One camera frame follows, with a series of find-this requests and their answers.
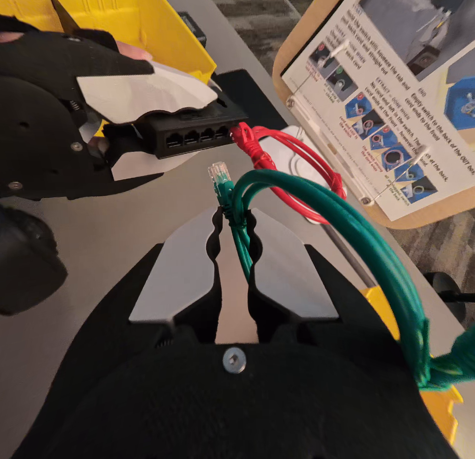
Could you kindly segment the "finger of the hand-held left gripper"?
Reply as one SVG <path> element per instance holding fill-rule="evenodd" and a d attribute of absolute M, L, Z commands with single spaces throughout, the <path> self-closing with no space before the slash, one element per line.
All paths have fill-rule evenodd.
<path fill-rule="evenodd" d="M 185 153 L 158 159 L 154 154 L 144 152 L 125 153 L 112 166 L 111 173 L 114 181 L 157 175 L 175 169 L 197 154 Z"/>
<path fill-rule="evenodd" d="M 153 113 L 202 110 L 218 99 L 206 83 L 185 72 L 151 62 L 153 73 L 80 76 L 86 104 L 112 124 L 130 124 Z"/>

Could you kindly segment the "person's left hand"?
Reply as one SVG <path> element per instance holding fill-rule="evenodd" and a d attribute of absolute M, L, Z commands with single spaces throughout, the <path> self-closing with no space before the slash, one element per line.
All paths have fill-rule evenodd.
<path fill-rule="evenodd" d="M 119 53 L 128 58 L 135 60 L 144 60 L 148 62 L 153 60 L 153 56 L 149 52 L 139 47 L 129 45 L 121 41 L 116 41 L 116 46 L 118 48 Z"/>

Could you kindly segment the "instruction sheet on stand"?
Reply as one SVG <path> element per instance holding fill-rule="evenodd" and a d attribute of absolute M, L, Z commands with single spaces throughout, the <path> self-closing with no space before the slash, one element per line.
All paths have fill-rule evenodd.
<path fill-rule="evenodd" d="M 329 16 L 331 11 L 341 3 L 342 0 L 313 0 L 306 12 L 300 18 L 294 29 L 290 32 L 286 40 L 280 46 L 274 60 L 272 81 L 278 98 L 289 109 L 296 118 L 297 125 L 302 126 L 306 134 L 317 145 L 333 168 L 341 171 L 343 182 L 347 185 L 350 193 L 356 199 L 356 206 L 363 208 L 365 215 L 386 228 L 391 229 L 415 229 L 427 224 L 438 222 L 444 218 L 454 216 L 458 213 L 468 211 L 475 206 L 474 187 L 463 190 L 448 198 L 437 201 L 429 206 L 418 209 L 412 214 L 408 214 L 395 221 L 390 221 L 383 210 L 374 201 L 364 202 L 365 196 L 362 189 L 357 187 L 353 178 L 349 175 L 349 169 L 345 169 L 341 162 L 337 161 L 336 149 L 323 136 L 322 130 L 316 123 L 310 123 L 307 116 L 304 116 L 302 109 L 297 108 L 297 103 L 289 101 L 295 100 L 292 91 L 282 80 L 282 73 L 289 64 L 292 63 L 299 51 L 307 45 L 318 27 Z"/>

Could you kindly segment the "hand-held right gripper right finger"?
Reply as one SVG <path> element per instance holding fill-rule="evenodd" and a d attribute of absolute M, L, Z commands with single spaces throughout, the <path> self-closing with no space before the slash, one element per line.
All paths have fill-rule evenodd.
<path fill-rule="evenodd" d="M 339 314 L 301 239 L 257 208 L 248 212 L 254 286 L 299 320 L 334 321 Z"/>

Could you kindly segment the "yellow plastic bin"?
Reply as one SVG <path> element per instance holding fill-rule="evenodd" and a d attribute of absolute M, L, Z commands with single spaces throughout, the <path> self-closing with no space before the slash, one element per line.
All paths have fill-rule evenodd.
<path fill-rule="evenodd" d="M 167 0 L 59 0 L 82 28 L 109 32 L 154 61 L 208 83 L 216 64 Z M 51 0 L 0 0 L 1 15 L 43 31 L 62 32 Z"/>
<path fill-rule="evenodd" d="M 400 331 L 394 313 L 381 287 L 377 285 L 366 288 L 361 290 L 361 293 L 379 315 L 392 337 L 399 341 Z M 420 396 L 444 437 L 450 445 L 454 445 L 458 421 L 453 415 L 453 409 L 456 404 L 463 404 L 464 402 L 459 391 L 452 386 L 445 391 L 421 391 Z"/>

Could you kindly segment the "black flat panel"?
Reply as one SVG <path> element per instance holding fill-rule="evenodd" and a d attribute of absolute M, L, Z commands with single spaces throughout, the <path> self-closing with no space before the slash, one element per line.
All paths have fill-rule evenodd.
<path fill-rule="evenodd" d="M 236 69 L 224 73 L 213 73 L 212 80 L 247 115 L 246 123 L 250 128 L 256 126 L 282 130 L 288 127 L 286 121 L 260 89 L 245 69 Z"/>

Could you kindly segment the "black ethernet switch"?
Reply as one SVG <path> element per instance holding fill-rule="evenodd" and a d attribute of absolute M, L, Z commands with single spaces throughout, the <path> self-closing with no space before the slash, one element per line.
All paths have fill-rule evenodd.
<path fill-rule="evenodd" d="M 248 121 L 247 113 L 218 88 L 217 99 L 201 110 L 149 113 L 135 129 L 157 159 L 169 159 L 231 144 L 230 129 Z"/>

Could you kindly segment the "white stand base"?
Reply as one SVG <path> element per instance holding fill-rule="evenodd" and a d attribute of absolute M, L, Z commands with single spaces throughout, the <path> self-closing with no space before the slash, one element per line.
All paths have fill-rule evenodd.
<path fill-rule="evenodd" d="M 306 147 L 310 148 L 317 155 L 319 155 L 324 160 L 324 162 L 327 162 L 322 153 L 310 140 L 301 127 L 290 125 L 282 129 L 282 132 L 296 137 Z M 322 185 L 326 189 L 330 188 L 323 176 L 313 166 L 311 166 L 302 156 L 295 153 L 281 142 L 273 139 L 272 137 L 266 137 L 259 140 L 259 143 L 262 149 L 272 158 L 278 171 L 282 171 L 284 173 L 301 178 L 306 178 L 318 183 L 319 185 Z"/>

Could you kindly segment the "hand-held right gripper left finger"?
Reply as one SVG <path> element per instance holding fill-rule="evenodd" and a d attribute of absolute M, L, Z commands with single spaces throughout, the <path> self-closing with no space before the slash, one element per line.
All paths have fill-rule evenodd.
<path fill-rule="evenodd" d="M 133 324 L 174 322 L 219 282 L 217 256 L 222 211 L 210 207 L 177 228 L 163 243 L 132 309 Z"/>

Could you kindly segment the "small black box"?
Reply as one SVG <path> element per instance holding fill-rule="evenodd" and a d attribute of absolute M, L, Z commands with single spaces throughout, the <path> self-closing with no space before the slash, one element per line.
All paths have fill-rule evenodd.
<path fill-rule="evenodd" d="M 207 43 L 207 36 L 204 31 L 198 26 L 196 21 L 191 17 L 188 12 L 177 11 L 177 13 L 181 17 L 182 21 L 186 24 L 187 28 L 193 33 L 196 39 L 205 48 Z"/>

